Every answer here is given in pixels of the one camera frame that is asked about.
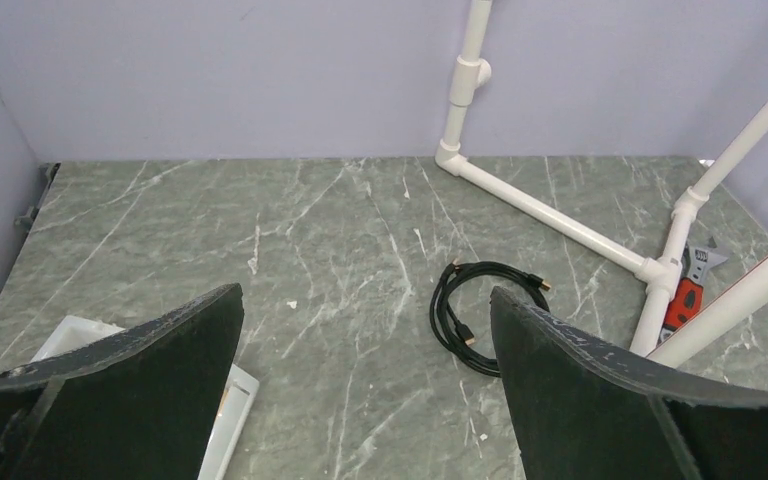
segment marble floor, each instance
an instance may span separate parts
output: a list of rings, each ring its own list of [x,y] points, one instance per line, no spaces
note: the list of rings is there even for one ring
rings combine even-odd
[[[688,158],[474,162],[647,256],[703,171]],[[768,253],[722,189],[691,240],[712,234],[735,254],[708,298]],[[67,314],[129,327],[239,282],[236,363],[262,383],[226,478],[524,478],[501,383],[428,325],[455,257],[537,273],[560,318],[630,342],[641,283],[428,158],[66,163],[0,298],[0,370]],[[496,283],[454,300],[486,353]],[[683,368],[768,389],[768,306]]]

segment red wrench handle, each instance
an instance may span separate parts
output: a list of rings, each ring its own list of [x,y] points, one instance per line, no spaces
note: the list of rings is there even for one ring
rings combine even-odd
[[[674,332],[699,313],[702,307],[702,292],[702,285],[693,283],[687,277],[682,278],[678,282],[675,298],[667,307],[664,329]]]

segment gray marble surface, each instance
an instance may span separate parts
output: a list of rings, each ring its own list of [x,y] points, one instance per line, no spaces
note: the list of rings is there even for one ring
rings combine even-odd
[[[647,256],[702,173],[686,158],[474,161]],[[711,234],[735,256],[708,298],[768,253],[723,190],[691,238]],[[428,326],[455,257],[538,273],[555,314],[630,342],[641,283],[430,159],[67,163],[0,298],[0,370],[67,314],[130,327],[239,282],[236,363],[262,383],[226,478],[523,478],[501,383]],[[495,283],[455,299],[485,352]],[[768,306],[684,368],[768,389]]]

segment white plastic container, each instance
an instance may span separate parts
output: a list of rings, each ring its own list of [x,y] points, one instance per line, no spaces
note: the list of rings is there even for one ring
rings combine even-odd
[[[75,350],[122,330],[114,325],[67,315],[31,361],[36,362]],[[222,403],[219,405],[207,450],[204,452],[199,480],[221,480],[225,476],[228,462],[234,453],[240,432],[243,431],[243,424],[246,423],[259,386],[257,379],[236,365],[231,365]]]

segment wrench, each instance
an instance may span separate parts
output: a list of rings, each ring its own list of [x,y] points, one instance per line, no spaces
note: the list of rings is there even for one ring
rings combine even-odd
[[[667,307],[664,326],[661,327],[660,342],[670,337],[687,323],[702,307],[705,277],[708,272],[724,263],[731,256],[725,247],[718,247],[714,237],[708,240],[708,247],[684,247],[684,275],[678,282],[676,295]]]

